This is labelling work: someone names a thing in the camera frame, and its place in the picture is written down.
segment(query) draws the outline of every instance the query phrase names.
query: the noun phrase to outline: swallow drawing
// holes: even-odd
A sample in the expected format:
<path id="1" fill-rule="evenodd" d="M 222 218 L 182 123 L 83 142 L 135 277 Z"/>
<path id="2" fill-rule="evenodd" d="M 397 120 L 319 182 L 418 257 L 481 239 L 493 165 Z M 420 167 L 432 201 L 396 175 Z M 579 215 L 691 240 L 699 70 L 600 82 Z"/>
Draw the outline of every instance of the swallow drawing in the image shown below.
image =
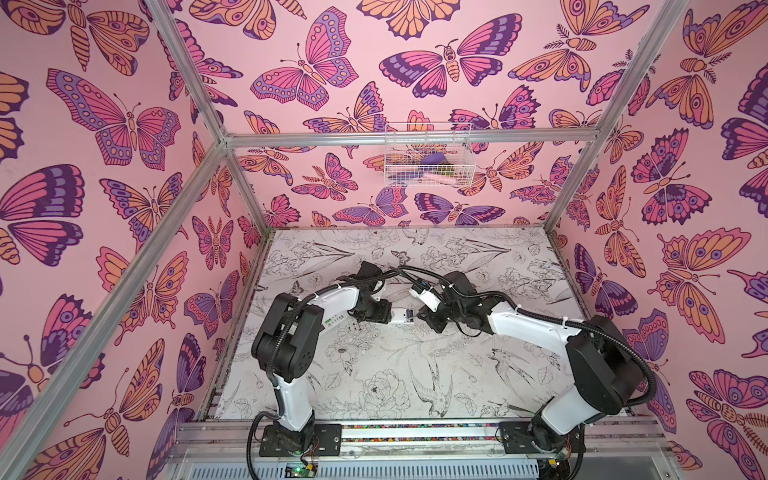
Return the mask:
<path id="1" fill-rule="evenodd" d="M 512 392 L 515 391 L 515 388 L 512 385 L 512 380 L 509 378 L 510 371 L 517 373 L 527 384 L 531 385 L 533 377 L 527 374 L 523 369 L 512 364 L 512 359 L 522 360 L 526 363 L 528 363 L 528 360 L 517 356 L 514 353 L 507 352 L 506 350 L 492 349 L 492 351 L 493 353 L 489 354 L 488 358 L 496 360 L 496 373 L 502 378 L 502 381 Z"/>
<path id="2" fill-rule="evenodd" d="M 428 389 L 424 385 L 421 384 L 419 380 L 416 379 L 416 377 L 413 376 L 413 368 L 411 368 L 410 363 L 408 364 L 408 368 L 411 371 L 411 382 L 413 382 L 413 388 L 416 391 L 416 395 L 419 396 L 419 398 L 424 403 L 429 403 L 429 418 L 434 419 L 435 417 L 444 417 L 445 414 L 448 412 L 448 407 L 451 405 L 451 396 L 453 392 L 453 375 L 451 375 L 451 382 L 448 386 L 448 393 L 443 393 L 443 391 L 440 388 L 440 370 L 435 364 L 435 368 L 432 368 L 432 364 L 427 362 L 427 365 L 429 365 L 429 372 L 432 374 L 432 388 Z"/>

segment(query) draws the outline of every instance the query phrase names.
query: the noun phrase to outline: white wire basket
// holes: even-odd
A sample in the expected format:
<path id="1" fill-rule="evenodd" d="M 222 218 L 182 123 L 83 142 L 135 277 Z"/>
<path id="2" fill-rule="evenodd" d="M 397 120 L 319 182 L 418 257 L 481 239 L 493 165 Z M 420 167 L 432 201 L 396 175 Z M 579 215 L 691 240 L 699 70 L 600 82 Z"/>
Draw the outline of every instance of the white wire basket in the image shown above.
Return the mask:
<path id="1" fill-rule="evenodd" d="M 435 122 L 387 124 L 384 134 L 386 185 L 468 187 L 475 173 L 475 155 L 469 142 L 470 126 Z"/>

